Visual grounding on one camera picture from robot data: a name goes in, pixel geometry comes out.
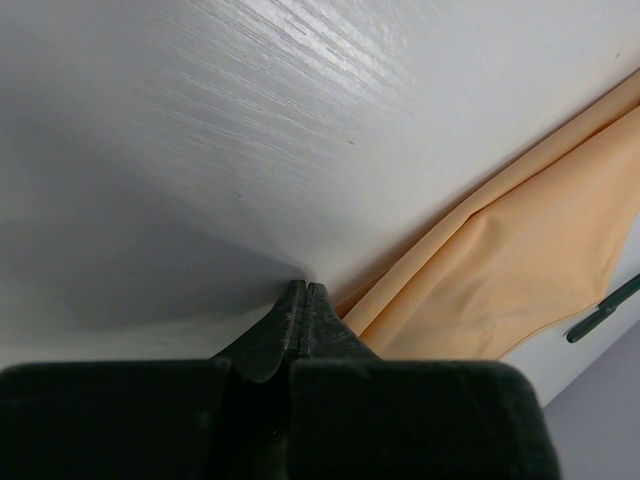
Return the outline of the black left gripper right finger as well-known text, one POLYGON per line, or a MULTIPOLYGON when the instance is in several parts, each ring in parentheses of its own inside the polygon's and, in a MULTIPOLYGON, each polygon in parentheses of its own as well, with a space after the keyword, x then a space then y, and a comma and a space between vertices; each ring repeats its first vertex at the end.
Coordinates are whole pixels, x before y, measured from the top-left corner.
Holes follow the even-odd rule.
POLYGON ((384 361, 309 286, 289 369, 293 479, 554 479, 533 387, 495 361, 384 361))

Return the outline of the peach cloth napkin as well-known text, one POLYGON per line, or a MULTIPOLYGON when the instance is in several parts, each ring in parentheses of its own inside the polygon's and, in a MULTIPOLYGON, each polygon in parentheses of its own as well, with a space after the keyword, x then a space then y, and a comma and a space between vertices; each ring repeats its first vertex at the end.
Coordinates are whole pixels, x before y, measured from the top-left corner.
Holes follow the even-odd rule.
POLYGON ((632 75, 473 191, 338 311, 386 359, 497 360, 605 296, 638 212, 632 75))

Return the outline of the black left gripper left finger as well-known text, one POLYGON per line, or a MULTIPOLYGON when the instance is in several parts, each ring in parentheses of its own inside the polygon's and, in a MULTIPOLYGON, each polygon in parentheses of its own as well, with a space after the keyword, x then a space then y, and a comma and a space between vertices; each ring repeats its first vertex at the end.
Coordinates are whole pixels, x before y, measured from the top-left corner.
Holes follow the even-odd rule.
POLYGON ((1 373, 5 479, 283 479, 290 283, 205 360, 31 363, 1 373))

